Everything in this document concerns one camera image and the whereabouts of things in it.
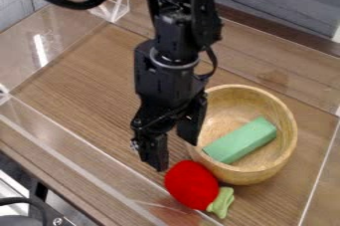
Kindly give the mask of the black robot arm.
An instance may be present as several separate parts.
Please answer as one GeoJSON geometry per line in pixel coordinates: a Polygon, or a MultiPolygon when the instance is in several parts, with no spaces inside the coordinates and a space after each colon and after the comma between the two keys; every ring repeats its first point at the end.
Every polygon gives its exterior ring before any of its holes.
{"type": "Polygon", "coordinates": [[[214,72],[198,74],[199,54],[218,62],[211,45],[221,40],[215,0],[149,0],[155,37],[135,49],[135,87],[142,105],[133,119],[133,147],[158,171],[170,167],[169,132],[190,144],[207,110],[206,84],[214,72]]]}

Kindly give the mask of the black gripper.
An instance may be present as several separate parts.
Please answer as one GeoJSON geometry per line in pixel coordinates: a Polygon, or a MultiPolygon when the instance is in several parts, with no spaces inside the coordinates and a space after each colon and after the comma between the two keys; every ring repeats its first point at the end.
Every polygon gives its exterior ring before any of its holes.
{"type": "Polygon", "coordinates": [[[198,137],[207,111],[205,86],[209,75],[194,71],[197,51],[166,55],[149,40],[135,49],[135,87],[142,105],[133,119],[133,148],[158,172],[170,168],[167,132],[177,127],[178,136],[191,145],[198,137]]]}

